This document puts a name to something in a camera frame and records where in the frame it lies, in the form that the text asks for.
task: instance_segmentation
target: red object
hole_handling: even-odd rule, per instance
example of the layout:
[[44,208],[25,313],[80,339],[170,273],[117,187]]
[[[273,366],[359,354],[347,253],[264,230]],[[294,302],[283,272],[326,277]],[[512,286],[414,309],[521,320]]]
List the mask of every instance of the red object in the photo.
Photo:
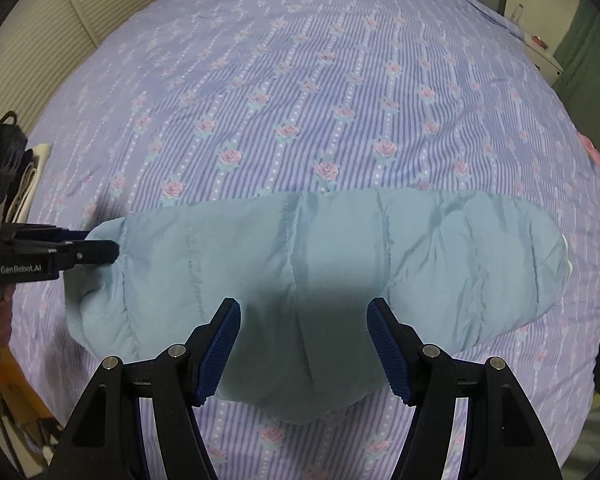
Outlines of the red object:
[[547,50],[549,48],[549,45],[547,45],[544,41],[542,41],[537,36],[534,36],[531,39],[534,40],[534,43],[537,44],[538,46],[540,46],[541,48],[544,48],[545,50]]

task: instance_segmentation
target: pink rose print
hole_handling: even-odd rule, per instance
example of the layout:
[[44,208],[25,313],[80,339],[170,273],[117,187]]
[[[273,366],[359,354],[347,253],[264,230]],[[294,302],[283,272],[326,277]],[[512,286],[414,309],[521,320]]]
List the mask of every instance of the pink rose print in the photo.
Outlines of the pink rose print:
[[206,452],[214,465],[222,465],[226,463],[226,451],[222,451],[217,447],[207,447]]
[[300,128],[292,124],[283,124],[275,128],[276,137],[282,142],[294,140],[300,133]]
[[460,95],[460,87],[455,83],[449,83],[449,91],[453,97],[458,97]]
[[303,90],[307,92],[317,92],[318,90],[320,90],[320,86],[311,81],[301,81],[300,86]]
[[376,20],[374,20],[372,17],[367,16],[364,20],[363,23],[365,25],[366,30],[376,30],[376,27],[378,26],[378,22],[376,22]]
[[146,95],[140,94],[133,101],[131,101],[131,109],[133,111],[137,112],[140,109],[140,107],[144,104],[145,99],[146,99]]
[[371,443],[366,445],[365,458],[367,460],[376,460],[380,458],[391,447],[390,440],[380,440],[380,438],[381,437],[375,437]]
[[531,163],[531,173],[534,179],[540,178],[540,162],[535,158]]
[[540,371],[540,368],[542,368],[542,363],[544,363],[544,359],[546,358],[546,356],[546,348],[543,348],[541,351],[538,352],[536,357],[534,357],[532,367],[536,372]]
[[390,140],[376,140],[373,143],[372,149],[384,161],[392,160],[398,152],[398,145]]
[[149,126],[149,123],[151,122],[151,117],[148,116],[142,116],[142,117],[138,117],[136,119],[136,127],[135,127],[135,131],[137,134],[142,134],[144,133],[144,131],[147,129],[147,127]]
[[352,85],[360,85],[365,81],[365,79],[362,76],[359,76],[358,74],[349,74],[347,76],[347,83],[350,83]]
[[320,52],[318,53],[318,60],[321,63],[333,63],[336,59],[336,55],[333,52]]
[[249,31],[248,30],[246,30],[246,29],[239,30],[238,32],[236,32],[234,34],[234,41],[236,43],[240,43],[241,41],[246,40],[247,37],[248,37],[248,35],[249,35]]
[[326,471],[313,470],[302,475],[302,480],[329,480]]
[[208,137],[214,130],[216,122],[213,119],[202,119],[196,123],[196,132],[203,137]]
[[184,93],[183,95],[181,95],[180,99],[178,101],[180,103],[180,106],[188,106],[190,104],[193,104],[193,102],[195,100],[196,100],[196,92],[188,91],[188,92]]
[[350,123],[356,116],[356,113],[348,106],[336,106],[333,109],[333,115],[337,121]]
[[421,87],[418,91],[418,94],[426,103],[432,103],[436,98],[436,92],[433,88],[430,88],[428,86]]
[[162,195],[168,200],[172,200],[177,198],[182,193],[184,189],[184,184],[181,182],[168,181],[164,186],[162,186]]
[[400,110],[400,105],[391,99],[383,99],[380,103],[380,107],[382,110],[389,112],[390,114],[397,114]]
[[424,123],[424,131],[428,135],[435,135],[440,131],[440,123],[437,121],[427,121]]
[[160,153],[160,150],[162,149],[163,145],[164,143],[161,140],[156,140],[155,142],[152,142],[151,144],[149,144],[149,153]]
[[287,63],[287,62],[278,63],[278,65],[276,66],[277,74],[286,74],[290,70],[291,70],[291,65],[289,65],[289,63]]
[[264,53],[266,53],[266,51],[267,51],[267,47],[265,47],[264,45],[257,45],[253,49],[253,55],[254,56],[262,56]]
[[390,61],[386,64],[386,72],[390,77],[396,77],[402,74],[402,67],[395,61]]
[[495,158],[496,150],[494,149],[493,144],[491,143],[491,139],[487,139],[487,140],[485,140],[483,142],[483,144],[482,144],[482,152],[488,158]]
[[344,29],[340,25],[336,25],[335,23],[329,27],[329,33],[334,36],[339,36],[344,32]]
[[229,62],[221,57],[220,59],[216,59],[211,64],[211,68],[213,68],[214,70],[218,70],[219,68],[224,68],[228,64],[229,64]]
[[336,180],[340,167],[334,162],[318,162],[314,166],[315,174],[328,182]]
[[177,77],[176,79],[172,79],[171,81],[169,81],[169,83],[167,84],[167,88],[169,90],[173,90],[174,88],[180,86],[182,83],[184,83],[184,79],[182,79],[181,77]]
[[284,20],[284,18],[276,18],[271,22],[271,28],[283,28],[287,25],[288,23]]
[[117,176],[109,183],[109,187],[111,188],[111,194],[113,196],[120,196],[122,194],[122,190],[125,188],[125,177]]
[[244,85],[244,79],[241,76],[236,76],[229,81],[229,88],[236,89]]
[[218,155],[218,162],[223,166],[238,166],[242,160],[242,152],[238,150],[224,150]]
[[277,449],[282,444],[282,441],[285,439],[285,432],[280,430],[280,428],[273,428],[271,426],[267,426],[260,430],[260,441],[263,446],[269,449]]
[[86,219],[92,218],[95,214],[96,214],[96,205],[95,204],[89,204],[87,207],[84,208],[84,217]]
[[269,96],[267,94],[252,94],[249,96],[247,107],[250,110],[260,110],[268,102]]
[[454,164],[454,173],[460,180],[465,180],[470,176],[469,164],[464,160],[456,160]]

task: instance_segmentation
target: metal screw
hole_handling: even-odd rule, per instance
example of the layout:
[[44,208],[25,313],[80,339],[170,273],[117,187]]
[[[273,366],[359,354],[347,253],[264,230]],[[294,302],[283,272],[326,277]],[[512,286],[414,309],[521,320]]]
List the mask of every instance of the metal screw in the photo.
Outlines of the metal screw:
[[184,345],[173,345],[169,347],[169,355],[171,357],[180,357],[184,355],[184,352],[187,351],[187,348]]
[[440,355],[440,348],[435,345],[424,345],[422,353],[427,357],[438,357]]
[[105,357],[104,360],[102,361],[102,367],[105,370],[111,370],[112,368],[115,368],[116,366],[118,366],[118,358],[111,355],[109,357]]
[[496,370],[504,370],[507,367],[507,364],[502,357],[492,357],[489,359],[489,364]]

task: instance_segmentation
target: blue gripper pad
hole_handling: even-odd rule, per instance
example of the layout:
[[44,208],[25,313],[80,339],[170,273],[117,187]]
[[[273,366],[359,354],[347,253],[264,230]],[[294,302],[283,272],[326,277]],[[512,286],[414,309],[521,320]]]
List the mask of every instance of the blue gripper pad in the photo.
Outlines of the blue gripper pad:
[[240,305],[237,301],[234,301],[200,363],[198,387],[195,392],[195,397],[200,405],[204,404],[207,397],[211,397],[216,393],[224,366],[229,359],[229,354],[234,347],[239,330]]
[[409,386],[409,367],[375,301],[369,303],[366,308],[366,328],[376,347],[392,392],[407,402],[413,395]]

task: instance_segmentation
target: floral pattern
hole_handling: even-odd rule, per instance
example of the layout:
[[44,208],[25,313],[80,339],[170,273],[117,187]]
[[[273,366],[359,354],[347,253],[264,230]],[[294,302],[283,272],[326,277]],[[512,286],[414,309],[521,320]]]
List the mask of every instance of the floral pattern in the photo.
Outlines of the floral pattern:
[[386,139],[374,140],[371,143],[371,149],[378,164],[388,164],[395,160],[395,154],[398,152],[398,145]]
[[336,55],[333,52],[319,52],[318,61],[324,64],[331,64],[335,61]]
[[162,195],[160,197],[161,206],[171,206],[178,203],[178,198],[184,190],[184,184],[176,177],[171,177],[162,184]]
[[461,158],[456,160],[456,163],[454,164],[454,175],[462,182],[471,179],[471,168],[469,167],[469,164]]
[[179,97],[178,104],[182,107],[192,105],[195,102],[196,97],[197,92],[191,90],[187,91]]
[[218,449],[217,447],[207,447],[206,452],[208,453],[209,458],[211,459],[211,463],[215,467],[219,467],[221,465],[226,464],[226,451]]
[[359,76],[358,74],[349,74],[347,76],[347,83],[349,84],[362,85],[363,82],[365,82],[365,79],[362,76]]
[[333,116],[341,123],[350,123],[356,118],[356,113],[348,106],[340,105],[334,107]]
[[284,442],[285,432],[275,426],[265,426],[260,430],[260,443],[269,451],[279,450]]
[[436,101],[435,90],[428,86],[424,86],[424,85],[421,86],[420,90],[418,90],[418,95],[424,102],[426,102],[428,104],[433,104]]
[[153,162],[158,157],[158,155],[160,155],[163,146],[164,142],[162,142],[161,140],[154,140],[154,142],[149,144],[149,149],[147,150],[148,153],[146,154],[144,161]]
[[320,85],[317,85],[312,81],[301,81],[300,86],[302,87],[302,90],[311,92],[312,94],[320,90]]
[[367,16],[363,20],[363,24],[365,25],[366,30],[376,30],[376,27],[378,27],[378,22],[370,16]]
[[437,121],[426,121],[423,125],[423,129],[427,135],[435,135],[440,131],[440,123]]
[[392,99],[384,98],[380,101],[380,107],[387,113],[397,114],[400,111],[400,105]]
[[402,67],[395,61],[390,61],[386,64],[386,72],[389,77],[398,77],[402,74]]
[[284,123],[274,128],[278,142],[292,142],[298,138],[300,128],[294,124]]
[[256,92],[249,96],[247,108],[249,110],[261,110],[264,105],[269,102],[269,96],[267,94]]
[[334,23],[331,25],[331,27],[329,27],[329,33],[333,34],[334,36],[341,36],[344,33],[344,29],[340,25]]
[[149,117],[149,116],[138,117],[136,119],[136,123],[135,123],[136,127],[134,128],[134,131],[136,132],[136,134],[142,135],[147,130],[150,123],[151,123],[151,117]]
[[234,142],[226,142],[218,151],[218,170],[226,173],[235,171],[240,163],[244,153],[237,149]]
[[336,179],[340,173],[340,165],[336,164],[331,156],[323,154],[321,158],[314,163],[314,172],[320,190],[328,191],[335,189],[337,185]]
[[364,457],[366,460],[378,460],[387,454],[391,441],[380,435],[375,435],[365,442]]

